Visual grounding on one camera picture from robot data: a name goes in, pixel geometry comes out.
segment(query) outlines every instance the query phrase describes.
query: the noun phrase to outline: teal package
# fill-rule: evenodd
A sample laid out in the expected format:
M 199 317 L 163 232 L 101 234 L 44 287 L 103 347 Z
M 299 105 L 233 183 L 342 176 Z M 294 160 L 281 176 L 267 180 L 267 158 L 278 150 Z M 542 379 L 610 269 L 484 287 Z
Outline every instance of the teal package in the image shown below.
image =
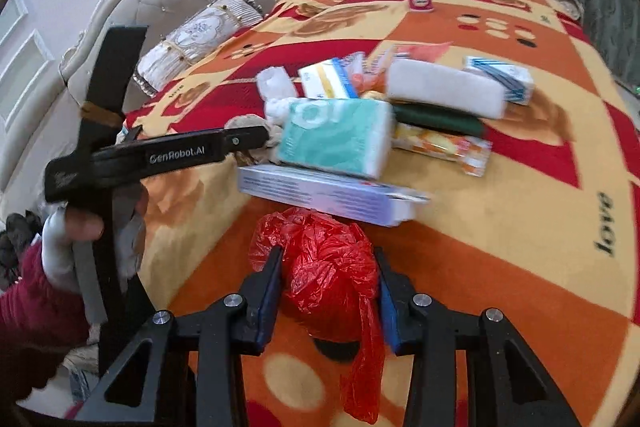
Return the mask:
M 300 100 L 278 147 L 278 159 L 329 172 L 378 178 L 390 149 L 393 112 L 380 100 Z

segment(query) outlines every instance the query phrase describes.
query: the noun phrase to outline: bedspread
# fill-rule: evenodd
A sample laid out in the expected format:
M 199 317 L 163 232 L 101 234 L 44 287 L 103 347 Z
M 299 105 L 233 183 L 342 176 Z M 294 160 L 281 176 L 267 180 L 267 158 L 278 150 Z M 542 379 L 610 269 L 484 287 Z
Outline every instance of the bedspread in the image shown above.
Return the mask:
M 610 427 L 640 361 L 640 144 L 609 71 L 553 0 L 278 0 L 272 14 L 171 82 L 127 124 L 147 136 L 222 127 L 262 115 L 254 76 L 395 42 L 452 42 L 439 63 L 467 55 L 529 68 L 527 107 L 487 121 L 486 174 L 393 150 L 383 181 L 434 194 L 417 219 L 363 225 L 392 267 L 450 309 L 498 307 L 548 368 L 583 425 Z M 148 237 L 141 279 L 158 307 L 204 309 L 250 272 L 257 219 L 284 205 L 238 193 L 232 158 L 146 181 Z M 243 360 L 246 395 L 274 425 L 346 427 L 343 365 L 323 357 L 280 314 L 259 359 Z M 411 360 L 389 356 L 377 425 L 402 425 Z M 459 379 L 459 409 L 466 385 Z

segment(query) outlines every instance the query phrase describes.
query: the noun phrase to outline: pink bottle label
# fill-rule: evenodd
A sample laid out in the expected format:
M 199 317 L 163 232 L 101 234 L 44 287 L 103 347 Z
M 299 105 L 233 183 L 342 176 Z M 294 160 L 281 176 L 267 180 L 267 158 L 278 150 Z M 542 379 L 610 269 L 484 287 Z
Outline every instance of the pink bottle label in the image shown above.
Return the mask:
M 430 12 L 433 11 L 433 3 L 431 0 L 409 0 L 409 8 L 421 12 Z

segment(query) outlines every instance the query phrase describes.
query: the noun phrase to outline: brown band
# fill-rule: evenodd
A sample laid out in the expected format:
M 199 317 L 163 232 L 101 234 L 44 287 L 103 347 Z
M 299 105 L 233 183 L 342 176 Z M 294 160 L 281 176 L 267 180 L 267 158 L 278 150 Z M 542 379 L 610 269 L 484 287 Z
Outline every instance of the brown band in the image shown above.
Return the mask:
M 80 108 L 80 116 L 85 120 L 91 120 L 95 123 L 119 129 L 122 127 L 124 118 L 121 115 L 101 108 L 95 103 L 84 102 Z

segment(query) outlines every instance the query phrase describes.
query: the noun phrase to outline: black dot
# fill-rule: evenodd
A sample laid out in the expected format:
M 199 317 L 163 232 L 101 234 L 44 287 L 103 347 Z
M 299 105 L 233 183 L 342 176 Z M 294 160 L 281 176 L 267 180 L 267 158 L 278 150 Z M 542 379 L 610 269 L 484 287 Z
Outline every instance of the black dot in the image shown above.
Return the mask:
M 529 48 L 537 48 L 538 45 L 535 42 L 528 41 L 527 39 L 516 39 L 520 44 L 524 44 Z

